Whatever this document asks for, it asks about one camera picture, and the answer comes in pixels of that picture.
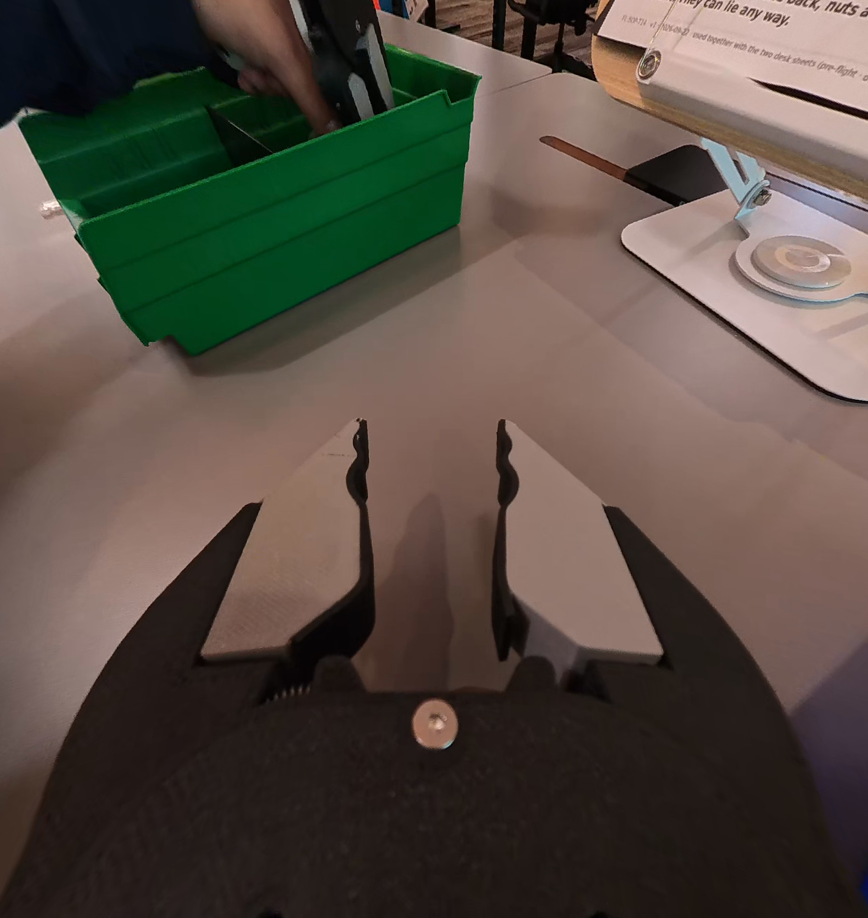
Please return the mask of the white stand bracket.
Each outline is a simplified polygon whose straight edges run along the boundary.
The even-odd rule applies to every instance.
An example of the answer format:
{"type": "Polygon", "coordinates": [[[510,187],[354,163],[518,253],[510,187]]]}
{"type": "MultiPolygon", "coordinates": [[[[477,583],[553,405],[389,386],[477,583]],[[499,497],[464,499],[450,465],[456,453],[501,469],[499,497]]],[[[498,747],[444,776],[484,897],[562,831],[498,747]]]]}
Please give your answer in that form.
{"type": "Polygon", "coordinates": [[[747,153],[706,137],[699,140],[737,204],[734,221],[749,234],[751,216],[772,197],[765,170],[747,153]]]}

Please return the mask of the person's left forearm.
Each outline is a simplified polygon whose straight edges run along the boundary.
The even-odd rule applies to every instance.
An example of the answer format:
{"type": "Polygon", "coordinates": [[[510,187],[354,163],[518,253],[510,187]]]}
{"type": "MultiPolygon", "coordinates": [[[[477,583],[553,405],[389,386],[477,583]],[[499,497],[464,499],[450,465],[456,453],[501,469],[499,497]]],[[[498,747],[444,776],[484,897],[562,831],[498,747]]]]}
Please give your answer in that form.
{"type": "Polygon", "coordinates": [[[188,1],[0,1],[0,128],[83,116],[141,80],[221,67],[188,1]]]}

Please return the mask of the printed instruction sheet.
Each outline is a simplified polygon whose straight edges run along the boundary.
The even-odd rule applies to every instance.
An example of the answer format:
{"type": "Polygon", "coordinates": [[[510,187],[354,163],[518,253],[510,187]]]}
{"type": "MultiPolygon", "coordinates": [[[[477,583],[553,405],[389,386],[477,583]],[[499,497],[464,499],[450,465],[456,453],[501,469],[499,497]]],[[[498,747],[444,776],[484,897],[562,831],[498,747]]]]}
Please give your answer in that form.
{"type": "Polygon", "coordinates": [[[868,1],[614,1],[595,35],[868,113],[868,1]]]}

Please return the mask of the person's left hand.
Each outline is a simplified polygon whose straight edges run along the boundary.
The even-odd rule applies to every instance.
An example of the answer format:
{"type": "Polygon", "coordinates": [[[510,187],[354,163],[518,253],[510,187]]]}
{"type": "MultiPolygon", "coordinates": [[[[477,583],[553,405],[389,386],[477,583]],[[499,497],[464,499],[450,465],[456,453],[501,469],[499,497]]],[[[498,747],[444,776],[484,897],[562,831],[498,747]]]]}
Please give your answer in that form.
{"type": "Polygon", "coordinates": [[[319,136],[341,122],[313,76],[308,51],[287,1],[193,1],[208,39],[244,62],[239,87],[250,95],[290,98],[319,136]]]}

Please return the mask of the green plastic bin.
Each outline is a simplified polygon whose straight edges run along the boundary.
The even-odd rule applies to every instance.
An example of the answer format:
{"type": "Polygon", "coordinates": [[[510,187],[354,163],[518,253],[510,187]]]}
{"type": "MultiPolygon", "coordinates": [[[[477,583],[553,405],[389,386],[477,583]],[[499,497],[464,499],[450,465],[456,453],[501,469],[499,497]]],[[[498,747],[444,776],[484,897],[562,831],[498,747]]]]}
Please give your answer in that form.
{"type": "Polygon", "coordinates": [[[296,106],[210,72],[19,128],[143,344],[199,354],[455,227],[479,75],[385,47],[394,110],[310,139],[296,106]],[[206,112],[274,155],[233,168],[206,112]]]}

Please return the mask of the wooden document board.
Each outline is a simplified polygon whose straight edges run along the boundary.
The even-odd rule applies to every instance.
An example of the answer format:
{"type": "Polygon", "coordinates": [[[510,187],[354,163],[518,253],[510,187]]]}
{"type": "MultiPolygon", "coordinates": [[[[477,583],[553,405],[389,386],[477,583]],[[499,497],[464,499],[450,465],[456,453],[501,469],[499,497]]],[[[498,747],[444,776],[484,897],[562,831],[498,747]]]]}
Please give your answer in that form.
{"type": "Polygon", "coordinates": [[[762,86],[713,64],[645,53],[594,38],[593,69],[608,95],[701,139],[747,153],[819,186],[868,203],[868,117],[819,98],[762,86]]]}

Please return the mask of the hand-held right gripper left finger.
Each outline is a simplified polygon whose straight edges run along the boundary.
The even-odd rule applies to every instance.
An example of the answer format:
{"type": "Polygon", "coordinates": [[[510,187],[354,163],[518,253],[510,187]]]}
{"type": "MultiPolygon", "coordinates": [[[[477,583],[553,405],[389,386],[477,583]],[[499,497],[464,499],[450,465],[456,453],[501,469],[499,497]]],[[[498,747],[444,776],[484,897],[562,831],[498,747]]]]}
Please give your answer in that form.
{"type": "Polygon", "coordinates": [[[375,624],[369,431],[353,419],[264,499],[204,660],[351,657],[375,624]]]}

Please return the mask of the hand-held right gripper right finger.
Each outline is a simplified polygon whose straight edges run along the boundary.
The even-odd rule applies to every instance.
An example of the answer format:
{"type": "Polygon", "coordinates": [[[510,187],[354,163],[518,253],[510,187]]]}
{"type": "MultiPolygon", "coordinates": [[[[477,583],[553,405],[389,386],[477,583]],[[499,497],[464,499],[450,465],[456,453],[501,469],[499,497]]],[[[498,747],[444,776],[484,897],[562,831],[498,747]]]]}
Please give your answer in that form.
{"type": "Polygon", "coordinates": [[[541,657],[563,684],[596,662],[657,665],[664,650],[603,500],[508,419],[495,463],[497,658],[541,657]]]}

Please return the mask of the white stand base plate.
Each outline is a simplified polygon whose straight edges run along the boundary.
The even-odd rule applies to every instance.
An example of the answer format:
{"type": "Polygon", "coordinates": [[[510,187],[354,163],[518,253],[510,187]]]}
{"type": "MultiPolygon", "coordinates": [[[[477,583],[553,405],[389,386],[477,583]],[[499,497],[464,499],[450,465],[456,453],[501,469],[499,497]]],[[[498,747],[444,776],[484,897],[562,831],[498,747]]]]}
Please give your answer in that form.
{"type": "Polygon", "coordinates": [[[736,220],[729,191],[628,225],[623,246],[819,390],[868,403],[868,232],[779,192],[736,220]],[[753,263],[757,244],[827,243],[851,272],[830,289],[778,281],[753,263]]]}

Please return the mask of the black bin divider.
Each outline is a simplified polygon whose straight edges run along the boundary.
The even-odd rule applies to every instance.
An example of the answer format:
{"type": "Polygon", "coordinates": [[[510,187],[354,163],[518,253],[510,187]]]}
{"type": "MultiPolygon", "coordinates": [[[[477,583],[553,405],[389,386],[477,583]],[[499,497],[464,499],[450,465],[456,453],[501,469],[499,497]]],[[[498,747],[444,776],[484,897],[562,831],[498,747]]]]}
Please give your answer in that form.
{"type": "Polygon", "coordinates": [[[274,155],[266,144],[252,137],[213,107],[206,107],[206,112],[233,168],[253,164],[274,155]]]}

